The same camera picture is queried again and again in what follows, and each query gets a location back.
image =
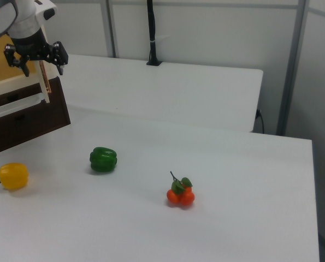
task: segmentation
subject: dark brown drawer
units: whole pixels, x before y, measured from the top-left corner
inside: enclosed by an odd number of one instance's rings
[[[59,78],[49,80],[50,102],[0,118],[0,151],[70,124],[63,89]],[[0,106],[41,92],[39,84],[24,87],[0,96]]]

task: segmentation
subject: white wall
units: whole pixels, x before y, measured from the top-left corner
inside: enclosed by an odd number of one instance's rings
[[[313,140],[318,228],[325,238],[325,17],[311,12],[306,21],[286,135]]]
[[[108,56],[99,3],[56,3],[58,14],[45,24],[50,44],[61,41],[68,53]]]
[[[275,134],[297,1],[206,1],[212,6],[197,0],[154,3],[160,60],[264,71],[258,107],[266,133]],[[147,60],[146,1],[113,1],[113,17],[118,57]]]

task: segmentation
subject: fake vegetable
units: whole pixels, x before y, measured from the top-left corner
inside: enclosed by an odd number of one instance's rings
[[[181,180],[176,179],[172,172],[173,183],[171,189],[167,191],[167,199],[173,203],[181,203],[183,206],[192,204],[195,200],[195,195],[192,192],[193,186],[189,178],[183,177]]]
[[[0,167],[0,183],[5,189],[18,189],[27,184],[28,171],[21,163],[9,163]]]
[[[90,162],[94,171],[110,172],[117,163],[117,154],[112,149],[96,147],[90,155]]]

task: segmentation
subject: stem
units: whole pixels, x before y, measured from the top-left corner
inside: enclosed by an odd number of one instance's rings
[[[175,176],[173,175],[172,171],[170,171],[172,177],[173,177],[173,181],[179,181],[178,179],[175,178]]]

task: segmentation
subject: yellow bell pepper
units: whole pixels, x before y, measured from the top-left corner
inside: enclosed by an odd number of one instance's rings
[[[6,189],[17,189],[26,185],[28,172],[21,163],[10,163],[0,167],[0,183]]]

